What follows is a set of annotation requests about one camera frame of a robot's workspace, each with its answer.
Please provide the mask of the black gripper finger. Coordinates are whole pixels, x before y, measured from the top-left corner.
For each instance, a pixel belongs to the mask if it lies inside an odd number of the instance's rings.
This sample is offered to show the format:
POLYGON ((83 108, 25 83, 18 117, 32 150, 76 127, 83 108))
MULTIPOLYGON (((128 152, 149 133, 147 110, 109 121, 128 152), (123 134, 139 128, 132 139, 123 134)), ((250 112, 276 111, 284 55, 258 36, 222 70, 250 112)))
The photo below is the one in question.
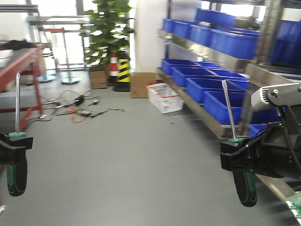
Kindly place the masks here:
POLYGON ((0 164, 27 162, 26 151, 32 149, 33 138, 12 140, 7 134, 0 134, 0 164))

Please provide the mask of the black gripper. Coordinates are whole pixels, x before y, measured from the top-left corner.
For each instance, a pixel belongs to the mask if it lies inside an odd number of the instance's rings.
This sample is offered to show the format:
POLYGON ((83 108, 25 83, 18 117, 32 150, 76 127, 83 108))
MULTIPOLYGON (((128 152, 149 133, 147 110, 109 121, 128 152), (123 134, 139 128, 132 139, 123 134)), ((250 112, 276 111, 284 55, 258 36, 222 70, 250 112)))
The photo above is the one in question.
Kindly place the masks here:
POLYGON ((270 123, 254 137, 220 143, 221 168, 274 178, 301 177, 301 125, 270 123))

